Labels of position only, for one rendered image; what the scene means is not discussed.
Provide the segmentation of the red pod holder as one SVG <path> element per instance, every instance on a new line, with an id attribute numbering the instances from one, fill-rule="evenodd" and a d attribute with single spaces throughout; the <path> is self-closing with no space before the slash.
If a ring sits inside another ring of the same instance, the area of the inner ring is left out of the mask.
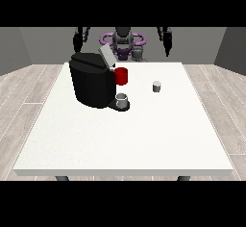
<path id="1" fill-rule="evenodd" d="M 124 86 L 128 83 L 128 69 L 125 67 L 117 67 L 114 70 L 115 83 L 119 86 Z"/>

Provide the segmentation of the black coffee machine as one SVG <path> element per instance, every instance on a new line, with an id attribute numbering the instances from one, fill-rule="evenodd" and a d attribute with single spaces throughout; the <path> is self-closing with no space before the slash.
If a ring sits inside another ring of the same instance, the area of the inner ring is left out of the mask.
<path id="1" fill-rule="evenodd" d="M 124 109 L 116 106 L 114 69 L 109 69 L 100 54 L 75 53 L 69 61 L 69 68 L 76 98 L 82 104 L 97 109 L 106 107 L 119 112 L 130 109 L 130 102 Z"/>

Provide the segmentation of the pale grey machine lid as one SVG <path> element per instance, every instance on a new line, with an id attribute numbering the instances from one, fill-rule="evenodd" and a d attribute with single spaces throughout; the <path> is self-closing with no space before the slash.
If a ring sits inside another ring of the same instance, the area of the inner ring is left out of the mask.
<path id="1" fill-rule="evenodd" d="M 103 60 L 105 61 L 108 68 L 114 68 L 114 65 L 116 63 L 116 58 L 113 55 L 111 48 L 108 44 L 105 44 L 101 46 L 98 49 L 99 53 L 103 57 Z"/>

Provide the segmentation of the small grey cup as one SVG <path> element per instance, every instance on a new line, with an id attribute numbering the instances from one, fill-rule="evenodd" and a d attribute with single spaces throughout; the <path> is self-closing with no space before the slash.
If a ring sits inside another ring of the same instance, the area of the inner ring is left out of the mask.
<path id="1" fill-rule="evenodd" d="M 115 96 L 116 106 L 119 109 L 124 109 L 128 105 L 128 96 L 125 93 L 118 93 Z"/>

